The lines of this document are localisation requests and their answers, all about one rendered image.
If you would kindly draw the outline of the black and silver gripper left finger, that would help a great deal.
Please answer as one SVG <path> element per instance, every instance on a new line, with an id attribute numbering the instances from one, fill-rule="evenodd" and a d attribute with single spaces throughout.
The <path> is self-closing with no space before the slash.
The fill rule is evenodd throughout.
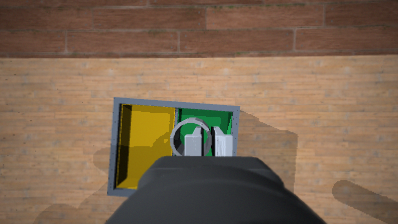
<path id="1" fill-rule="evenodd" d="M 204 156 L 204 128 L 196 126 L 193 134 L 185 135 L 185 156 Z"/>

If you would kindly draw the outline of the steel bushing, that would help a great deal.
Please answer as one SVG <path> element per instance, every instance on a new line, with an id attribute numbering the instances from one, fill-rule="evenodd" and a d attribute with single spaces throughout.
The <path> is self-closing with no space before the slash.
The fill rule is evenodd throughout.
<path id="1" fill-rule="evenodd" d="M 170 146 L 173 150 L 173 153 L 175 153 L 177 156 L 185 156 L 185 145 L 180 140 L 179 132 L 181 127 L 186 123 L 198 124 L 206 130 L 206 133 L 208 135 L 206 143 L 204 144 L 204 156 L 206 156 L 209 153 L 209 150 L 212 145 L 212 135 L 208 124 L 199 118 L 188 118 L 186 120 L 181 121 L 173 128 L 172 133 L 170 135 Z"/>

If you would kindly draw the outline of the grey two-compartment sorting bin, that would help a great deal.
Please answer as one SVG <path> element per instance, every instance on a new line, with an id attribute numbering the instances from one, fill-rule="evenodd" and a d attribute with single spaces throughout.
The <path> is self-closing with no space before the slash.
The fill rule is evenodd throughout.
<path id="1" fill-rule="evenodd" d="M 107 196 L 130 197 L 157 159 L 177 156 L 170 135 L 188 118 L 231 134 L 237 156 L 239 116 L 240 106 L 114 97 Z"/>

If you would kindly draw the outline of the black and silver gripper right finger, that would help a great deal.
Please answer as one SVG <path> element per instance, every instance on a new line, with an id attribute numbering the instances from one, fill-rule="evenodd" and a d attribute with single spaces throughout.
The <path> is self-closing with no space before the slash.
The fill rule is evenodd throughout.
<path id="1" fill-rule="evenodd" d="M 218 126 L 211 126 L 212 156 L 233 156 L 233 136 L 224 134 Z"/>

